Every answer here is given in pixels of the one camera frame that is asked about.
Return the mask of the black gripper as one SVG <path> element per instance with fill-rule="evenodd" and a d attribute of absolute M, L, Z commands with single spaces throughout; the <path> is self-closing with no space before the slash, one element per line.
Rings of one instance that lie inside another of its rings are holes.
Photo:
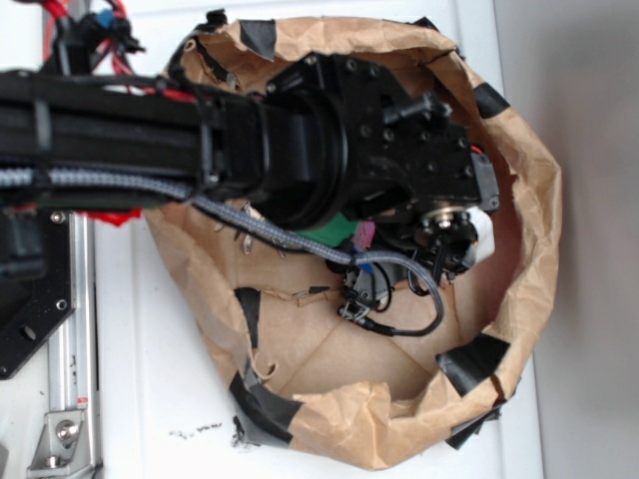
<path fill-rule="evenodd" d="M 382 65 L 310 54 L 279 73 L 267 103 L 267 216 L 291 231 L 336 216 L 375 225 L 374 243 L 435 273 L 482 260 L 472 209 L 499 206 L 494 169 L 449 107 L 410 96 Z"/>

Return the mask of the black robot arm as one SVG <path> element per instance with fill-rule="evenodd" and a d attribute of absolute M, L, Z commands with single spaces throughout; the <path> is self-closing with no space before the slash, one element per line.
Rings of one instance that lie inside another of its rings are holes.
<path fill-rule="evenodd" d="M 1 204 L 124 212 L 197 196 L 250 201 L 272 224 L 370 221 L 383 244 L 464 268 L 470 212 L 496 174 L 435 94 L 384 66 L 312 53 L 264 96 L 145 77 L 1 78 Z"/>

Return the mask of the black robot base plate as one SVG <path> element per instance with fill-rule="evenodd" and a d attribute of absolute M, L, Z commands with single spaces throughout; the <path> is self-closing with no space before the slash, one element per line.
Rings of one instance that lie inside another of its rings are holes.
<path fill-rule="evenodd" d="M 64 211 L 1 215 L 1 378 L 28 362 L 74 305 L 73 227 Z"/>

